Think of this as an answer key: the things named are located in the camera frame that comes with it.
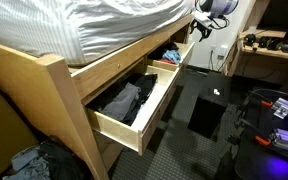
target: black box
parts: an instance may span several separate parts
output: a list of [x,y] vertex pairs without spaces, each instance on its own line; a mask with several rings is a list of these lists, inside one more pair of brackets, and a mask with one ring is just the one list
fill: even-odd
[[195,103],[188,128],[210,138],[230,101],[231,78],[210,72]]

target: headphones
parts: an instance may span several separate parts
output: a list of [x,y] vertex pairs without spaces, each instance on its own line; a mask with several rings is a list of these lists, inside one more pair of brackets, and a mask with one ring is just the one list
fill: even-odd
[[257,39],[255,34],[248,34],[244,37],[244,46],[253,47],[254,43],[258,43],[258,47],[266,48],[268,50],[278,50],[282,45],[283,39],[277,37],[268,37],[262,36],[260,39]]

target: wooden bed frame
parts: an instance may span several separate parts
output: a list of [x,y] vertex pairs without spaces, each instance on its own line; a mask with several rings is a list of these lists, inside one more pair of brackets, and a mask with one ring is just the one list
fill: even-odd
[[[68,68],[64,58],[58,55],[36,58],[0,45],[0,89],[12,98],[34,127],[46,135],[58,136],[81,157],[95,179],[108,179],[107,171],[123,145],[143,154],[172,97],[176,79],[190,59],[193,45],[186,43],[191,20],[192,16],[188,15],[83,68]],[[178,66],[147,59],[150,52],[167,41],[181,43],[179,47],[184,55]],[[85,108],[134,69],[158,72],[166,88],[143,129],[134,131],[132,127]],[[129,133],[123,134],[119,141],[113,132],[116,128],[120,128],[119,135]]]

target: bed post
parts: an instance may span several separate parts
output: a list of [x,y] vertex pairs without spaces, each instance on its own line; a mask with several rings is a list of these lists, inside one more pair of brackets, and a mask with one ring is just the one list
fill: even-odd
[[58,136],[81,157],[95,179],[108,179],[63,57],[35,58],[0,45],[0,89],[34,127],[46,135]]

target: drawer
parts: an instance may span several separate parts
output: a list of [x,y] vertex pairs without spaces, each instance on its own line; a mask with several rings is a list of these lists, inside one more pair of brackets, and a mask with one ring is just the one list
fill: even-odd
[[170,71],[175,71],[176,68],[182,67],[183,65],[186,66],[192,57],[193,47],[195,43],[193,42],[192,44],[181,44],[181,43],[175,43],[175,44],[179,48],[178,52],[181,55],[180,64],[178,65],[168,64],[168,63],[164,63],[164,62],[160,62],[160,61],[156,61],[152,59],[148,59],[147,64],[150,66],[154,66],[154,67],[158,67],[158,68],[162,68],[162,69],[166,69]]
[[168,93],[172,92],[179,69],[169,71],[139,64],[130,72],[155,73],[158,75],[157,83],[149,99],[139,110],[132,126],[123,124],[92,109],[86,108],[86,110],[95,131],[142,155],[160,120],[161,107],[163,107],[165,101],[169,101]]

